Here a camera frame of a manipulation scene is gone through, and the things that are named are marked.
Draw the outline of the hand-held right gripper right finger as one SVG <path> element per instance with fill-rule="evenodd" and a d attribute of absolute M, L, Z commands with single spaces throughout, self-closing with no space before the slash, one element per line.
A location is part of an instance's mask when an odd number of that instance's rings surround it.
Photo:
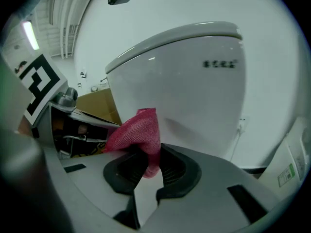
<path fill-rule="evenodd" d="M 193 159 L 202 175 L 184 197 L 160 201 L 145 224 L 147 233 L 260 233 L 289 203 L 225 159 L 169 144 L 163 147 Z"/>

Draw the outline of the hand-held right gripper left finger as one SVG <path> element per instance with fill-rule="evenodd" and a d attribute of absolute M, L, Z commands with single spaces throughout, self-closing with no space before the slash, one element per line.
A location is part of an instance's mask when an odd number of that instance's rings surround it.
<path fill-rule="evenodd" d="M 113 217 L 126 209 L 129 196 L 115 193 L 103 175 L 104 166 L 123 152 L 59 160 L 44 148 L 53 186 L 75 233 L 134 233 Z"/>

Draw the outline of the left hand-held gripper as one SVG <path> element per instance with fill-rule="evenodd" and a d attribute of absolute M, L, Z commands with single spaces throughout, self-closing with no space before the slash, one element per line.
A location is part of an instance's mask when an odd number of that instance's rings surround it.
<path fill-rule="evenodd" d="M 60 158 L 100 154 L 120 127 L 76 109 L 77 90 L 68 86 L 50 56 L 41 53 L 28 61 L 18 78 L 32 95 L 18 132 L 56 147 Z"/>

